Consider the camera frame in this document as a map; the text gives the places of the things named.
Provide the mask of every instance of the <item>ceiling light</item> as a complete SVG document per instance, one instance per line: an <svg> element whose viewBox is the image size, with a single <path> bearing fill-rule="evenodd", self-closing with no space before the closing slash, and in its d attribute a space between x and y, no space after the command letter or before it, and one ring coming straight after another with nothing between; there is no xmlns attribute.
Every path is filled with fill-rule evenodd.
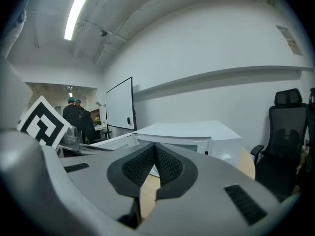
<svg viewBox="0 0 315 236"><path fill-rule="evenodd" d="M72 39L75 23L77 22L78 16L85 1L86 0L74 0L73 2L64 32L64 38L67 40Z"/></svg>

